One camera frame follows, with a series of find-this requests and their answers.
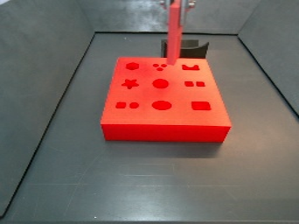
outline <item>circular hole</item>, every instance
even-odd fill
[[[167,110],[172,107],[172,104],[168,101],[155,101],[152,107],[158,110]]]
[[[156,88],[167,88],[168,87],[168,80],[158,79],[154,81],[154,86]]]
[[[136,109],[138,107],[139,107],[138,102],[131,102],[131,103],[130,103],[130,108],[131,108],[131,109]]]

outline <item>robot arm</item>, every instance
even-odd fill
[[[187,11],[195,7],[195,0],[163,0],[160,5],[168,10],[167,64],[174,65],[180,57],[183,24]]]

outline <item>hole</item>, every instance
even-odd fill
[[[136,64],[135,62],[126,64],[126,69],[128,70],[136,70],[138,68],[139,68],[139,64]]]
[[[130,103],[130,108],[131,109],[138,109],[138,107],[139,107],[139,103],[138,102],[131,102]]]
[[[127,107],[127,103],[126,103],[126,102],[119,101],[119,102],[116,103],[116,108],[118,108],[118,109],[124,109],[126,107]]]
[[[186,87],[194,87],[192,81],[187,80],[187,81],[184,82],[184,86],[186,86]]]
[[[155,101],[152,106],[155,109],[167,110],[172,107],[172,104],[168,101]]]
[[[211,104],[207,101],[192,101],[191,108],[194,110],[211,110]]]
[[[196,87],[200,87],[200,88],[206,87],[204,82],[203,81],[196,81]]]
[[[136,83],[136,80],[126,80],[122,86],[127,87],[127,89],[131,89],[139,87],[139,84]]]
[[[182,65],[182,70],[192,70],[192,71],[198,71],[200,70],[200,67],[198,65],[195,66],[186,66],[186,65]]]
[[[168,80],[158,79],[154,81],[154,86],[156,88],[167,88],[168,87]]]

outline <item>star-shaped hole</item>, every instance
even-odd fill
[[[126,80],[126,82],[122,84],[123,87],[127,87],[127,89],[131,89],[134,87],[138,87],[139,84],[136,83],[136,80]]]

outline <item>rectangular hole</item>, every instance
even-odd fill
[[[211,110],[211,104],[207,101],[192,101],[191,108],[194,110]]]

